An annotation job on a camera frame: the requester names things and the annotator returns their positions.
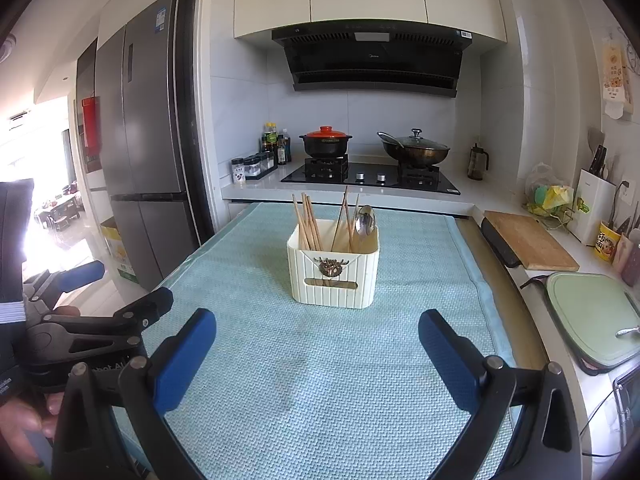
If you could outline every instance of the refrigerator handle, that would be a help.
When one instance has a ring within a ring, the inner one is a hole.
[[[127,82],[133,78],[133,43],[129,45],[129,59],[127,61]]]

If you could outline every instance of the electrical outlet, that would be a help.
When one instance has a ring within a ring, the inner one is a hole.
[[[620,198],[622,202],[631,205],[634,202],[634,195],[636,194],[636,181],[626,176],[623,176],[622,180],[626,180],[629,183],[629,187],[620,186]]]

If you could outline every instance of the metal screw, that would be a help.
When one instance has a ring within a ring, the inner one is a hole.
[[[131,361],[129,361],[129,364],[131,365],[131,368],[140,370],[140,368],[144,368],[146,366],[146,357],[142,357],[142,355],[137,355]]]
[[[78,363],[76,365],[74,365],[73,368],[71,368],[71,373],[73,375],[82,375],[86,372],[87,368],[86,368],[86,364],[85,363]]]
[[[551,361],[546,367],[553,375],[560,375],[562,373],[562,367],[555,361]]]
[[[504,361],[502,360],[501,357],[498,357],[497,355],[490,355],[486,359],[486,363],[489,365],[490,368],[493,368],[494,370],[499,370],[504,366]]]

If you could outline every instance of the french press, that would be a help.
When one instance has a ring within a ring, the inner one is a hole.
[[[471,148],[469,169],[466,172],[466,176],[473,180],[482,180],[485,171],[489,171],[489,154],[480,148],[476,142],[476,145]]]

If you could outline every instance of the stainless steel refrigerator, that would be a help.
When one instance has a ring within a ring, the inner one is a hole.
[[[100,162],[118,230],[151,290],[200,245],[174,95],[176,0],[158,0],[98,49]]]

